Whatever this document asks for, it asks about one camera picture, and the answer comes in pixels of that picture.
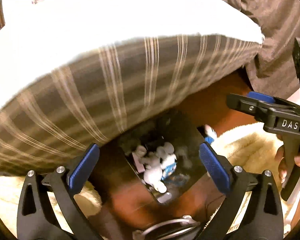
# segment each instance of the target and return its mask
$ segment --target hand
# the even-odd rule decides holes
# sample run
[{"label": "hand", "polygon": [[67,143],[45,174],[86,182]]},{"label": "hand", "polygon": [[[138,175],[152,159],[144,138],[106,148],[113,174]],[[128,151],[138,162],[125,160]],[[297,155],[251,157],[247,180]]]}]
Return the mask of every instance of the hand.
[{"label": "hand", "polygon": [[[277,135],[277,137],[279,140],[282,140],[280,135]],[[283,183],[287,177],[287,165],[285,162],[285,158],[283,156],[284,156],[284,146],[282,145],[278,149],[277,154],[275,156],[275,160],[280,161],[278,172],[279,172],[279,177],[281,179],[281,183]],[[300,152],[298,153],[298,155],[294,157],[294,161],[296,165],[300,167]]]},{"label": "hand", "polygon": [[[282,140],[280,135],[277,135],[277,137],[279,140]],[[284,156],[284,146],[282,145],[278,149],[277,154],[275,156],[275,160],[280,161],[278,171],[279,171],[279,177],[281,178],[281,183],[283,183],[285,178],[287,177],[287,165],[283,156]],[[294,161],[296,165],[300,167],[300,152],[298,153],[297,156],[295,156]],[[300,200],[297,206],[297,210],[290,224],[291,229],[293,229],[296,226],[299,220],[300,220]]]}]

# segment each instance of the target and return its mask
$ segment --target trash bin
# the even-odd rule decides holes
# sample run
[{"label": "trash bin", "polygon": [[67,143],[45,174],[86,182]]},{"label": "trash bin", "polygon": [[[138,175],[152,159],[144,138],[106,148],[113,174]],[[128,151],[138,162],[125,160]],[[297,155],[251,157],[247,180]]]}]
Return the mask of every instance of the trash bin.
[{"label": "trash bin", "polygon": [[[138,145],[142,145],[147,150],[143,158],[147,158],[149,153],[156,153],[157,147],[164,146],[166,142],[173,145],[176,160],[175,165],[162,170],[161,182],[166,191],[159,192],[153,185],[146,183],[144,176],[148,170],[147,165],[138,162],[140,158],[136,158],[134,151]],[[135,175],[161,204],[167,204],[181,196],[206,173],[199,159],[199,146],[203,142],[204,137],[196,126],[185,114],[176,110],[141,123],[121,135],[117,141]]]}]

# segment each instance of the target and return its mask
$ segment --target fingernail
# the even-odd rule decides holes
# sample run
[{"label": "fingernail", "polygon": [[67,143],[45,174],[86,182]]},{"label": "fingernail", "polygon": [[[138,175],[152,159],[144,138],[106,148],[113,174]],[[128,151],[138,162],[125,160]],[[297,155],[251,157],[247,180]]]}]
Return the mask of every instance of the fingernail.
[{"label": "fingernail", "polygon": [[300,163],[300,155],[295,156],[294,161],[296,164],[299,164]]},{"label": "fingernail", "polygon": [[281,179],[285,179],[287,177],[287,171],[281,171],[279,173],[279,176],[280,176]]}]

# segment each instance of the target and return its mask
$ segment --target blue gripper pad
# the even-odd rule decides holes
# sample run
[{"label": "blue gripper pad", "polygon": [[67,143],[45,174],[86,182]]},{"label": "blue gripper pad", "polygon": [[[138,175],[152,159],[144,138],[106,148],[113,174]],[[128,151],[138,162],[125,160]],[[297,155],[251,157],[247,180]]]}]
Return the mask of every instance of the blue gripper pad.
[{"label": "blue gripper pad", "polygon": [[230,192],[231,182],[229,174],[218,161],[217,154],[208,145],[202,143],[199,148],[199,157],[218,190],[227,195]]},{"label": "blue gripper pad", "polygon": [[81,157],[79,163],[70,168],[68,173],[67,183],[69,192],[72,195],[79,194],[88,180],[91,172],[96,166],[100,156],[100,150],[97,144],[92,144],[86,150],[83,158]]},{"label": "blue gripper pad", "polygon": [[265,102],[271,103],[271,104],[275,103],[275,100],[274,100],[273,97],[265,95],[265,94],[257,93],[257,92],[254,92],[254,91],[249,92],[247,97],[248,98],[253,98],[253,99],[256,99],[256,100],[260,100],[260,101],[265,101]]}]

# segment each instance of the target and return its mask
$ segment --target metal screw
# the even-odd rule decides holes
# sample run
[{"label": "metal screw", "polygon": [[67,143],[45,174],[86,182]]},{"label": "metal screw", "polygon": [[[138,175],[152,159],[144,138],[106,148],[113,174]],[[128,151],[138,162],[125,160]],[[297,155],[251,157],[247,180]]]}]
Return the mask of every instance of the metal screw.
[{"label": "metal screw", "polygon": [[240,167],[240,166],[235,166],[235,167],[234,167],[234,171],[235,171],[235,172],[242,172],[242,167]]},{"label": "metal screw", "polygon": [[57,173],[63,173],[65,171],[64,166],[60,166],[57,168]]},{"label": "metal screw", "polygon": [[191,216],[189,216],[189,215],[184,215],[184,216],[182,216],[182,218],[188,220],[188,222],[181,222],[180,224],[181,224],[182,226],[187,226],[187,225],[189,225],[189,224],[192,224],[193,219],[192,219]]},{"label": "metal screw", "polygon": [[32,177],[34,175],[34,171],[28,171],[28,176]]},{"label": "metal screw", "polygon": [[271,173],[271,171],[266,170],[266,171],[265,171],[265,175],[268,176],[268,177],[270,177],[270,176],[272,175],[272,173]]}]

